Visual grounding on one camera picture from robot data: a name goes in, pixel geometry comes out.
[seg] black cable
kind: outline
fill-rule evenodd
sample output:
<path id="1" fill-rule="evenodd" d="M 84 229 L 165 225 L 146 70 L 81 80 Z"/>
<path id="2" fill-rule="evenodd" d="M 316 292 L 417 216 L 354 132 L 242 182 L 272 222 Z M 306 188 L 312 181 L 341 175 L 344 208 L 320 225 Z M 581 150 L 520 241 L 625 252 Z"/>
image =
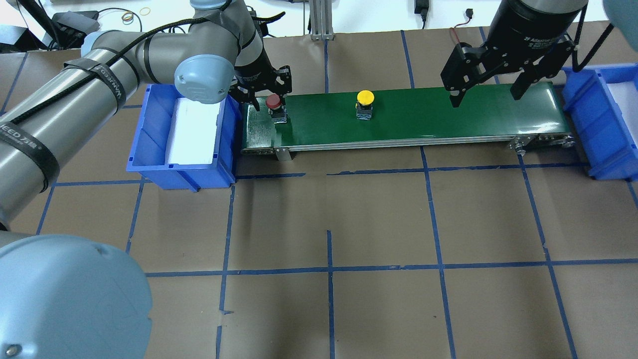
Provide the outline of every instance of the black cable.
<path id="1" fill-rule="evenodd" d="M 109 66 L 109 67 L 113 66 L 113 64 L 115 62 L 117 62 L 122 57 L 124 57 L 124 55 L 127 52 L 129 52 L 133 47 L 135 47 L 137 44 L 139 44 L 140 42 L 146 40 L 147 38 L 151 37 L 152 35 L 154 35 L 156 33 L 159 33 L 162 30 L 170 29 L 171 27 L 181 26 L 181 25 L 201 24 L 201 23 L 207 22 L 207 21 L 208 21 L 208 19 L 203 18 L 203 17 L 200 17 L 198 19 L 184 19 L 184 20 L 172 22 L 170 24 L 167 24 L 167 25 L 164 25 L 164 26 L 160 26 L 160 27 L 157 27 L 156 29 L 150 30 L 149 32 L 140 35 L 138 38 L 133 40 L 133 42 L 131 42 L 130 44 L 125 46 L 125 48 L 120 50 L 120 52 L 118 52 L 115 56 L 111 57 L 111 59 L 108 60 L 105 63 L 105 65 Z M 63 99 L 66 96 L 68 96 L 70 93 L 74 92 L 75 90 L 77 90 L 77 89 L 81 88 L 82 86 L 88 84 L 89 82 L 91 82 L 96 77 L 97 77 L 97 74 L 95 74 L 94 72 L 89 73 L 89 75 L 87 77 L 84 77 L 82 80 L 79 80 L 78 82 L 76 82 L 73 85 L 69 86 L 68 88 L 60 91 L 59 93 L 51 96 L 50 98 L 48 98 L 45 101 L 39 103 L 38 105 L 35 105 L 34 107 L 31 107 L 30 109 L 26 110 L 22 114 L 18 115 L 16 118 L 13 118 L 11 120 L 11 123 L 13 123 L 15 125 L 21 124 L 22 122 L 26 121 L 31 116 L 33 116 L 34 114 L 42 111 L 43 109 L 46 109 L 48 106 L 52 105 L 53 103 L 56 103 L 57 101 Z"/>
<path id="2" fill-rule="evenodd" d="M 226 0 L 226 3 L 224 3 L 224 5 L 222 5 L 221 8 L 219 8 L 219 10 L 220 11 L 226 10 L 230 6 L 230 3 L 232 3 L 232 2 L 233 2 L 233 0 Z"/>
<path id="3" fill-rule="evenodd" d="M 38 0 L 38 4 L 42 8 L 42 11 L 44 11 L 44 14 L 47 15 L 47 20 L 49 24 L 51 24 L 51 27 L 53 28 L 53 38 L 56 40 L 57 45 L 61 48 L 62 44 L 60 43 L 60 39 L 57 36 L 57 30 L 59 28 L 53 23 L 53 20 L 51 20 L 51 18 L 48 16 L 47 11 L 44 9 L 44 6 L 42 5 L 42 2 L 40 0 Z"/>
<path id="4" fill-rule="evenodd" d="M 257 17 L 257 16 L 253 16 L 253 20 L 255 21 L 259 21 L 259 22 L 263 22 L 264 24 L 272 24 L 273 22 L 281 19 L 284 15 L 286 15 L 285 11 L 282 11 L 281 13 L 275 15 L 275 16 L 271 16 L 271 17 Z"/>
<path id="5" fill-rule="evenodd" d="M 134 11 L 131 11 L 131 10 L 125 9 L 125 8 L 105 8 L 105 9 L 102 9 L 102 10 L 98 11 L 98 16 L 99 16 L 99 14 L 103 13 L 104 11 L 108 11 L 108 10 L 119 10 L 119 11 L 125 11 L 127 13 L 133 14 L 133 16 L 135 16 L 137 18 L 137 20 L 140 22 L 140 32 L 144 32 L 144 30 L 142 28 L 142 18 L 140 18 L 140 16 L 137 15 L 137 13 L 135 13 Z"/>
<path id="6" fill-rule="evenodd" d="M 614 30 L 614 26 L 609 24 L 605 31 L 600 35 L 594 46 L 591 48 L 589 53 L 585 56 L 585 59 L 582 63 L 578 63 L 578 46 L 581 43 L 581 35 L 582 35 L 582 27 L 585 23 L 585 15 L 587 14 L 587 5 L 583 6 L 581 10 L 581 19 L 578 21 L 578 27 L 576 29 L 576 37 L 574 38 L 574 50 L 572 51 L 572 70 L 574 72 L 582 71 L 587 64 L 590 63 L 591 59 L 593 59 L 594 55 L 598 52 L 602 44 L 605 42 L 609 34 Z"/>

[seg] conveyor belt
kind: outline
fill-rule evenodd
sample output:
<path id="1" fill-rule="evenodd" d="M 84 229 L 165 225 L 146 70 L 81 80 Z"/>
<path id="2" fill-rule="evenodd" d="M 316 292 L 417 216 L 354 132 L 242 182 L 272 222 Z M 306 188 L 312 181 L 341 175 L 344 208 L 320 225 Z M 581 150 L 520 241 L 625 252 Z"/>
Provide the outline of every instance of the conveyor belt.
<path id="1" fill-rule="evenodd" d="M 520 135 L 570 133 L 551 82 L 532 86 L 520 101 L 512 99 L 509 89 L 477 86 L 458 109 L 443 88 L 375 91 L 371 121 L 356 119 L 356 93 L 289 96 L 290 119 L 278 125 L 268 115 L 265 98 L 259 98 L 261 111 L 246 109 L 242 153 L 509 141 Z"/>

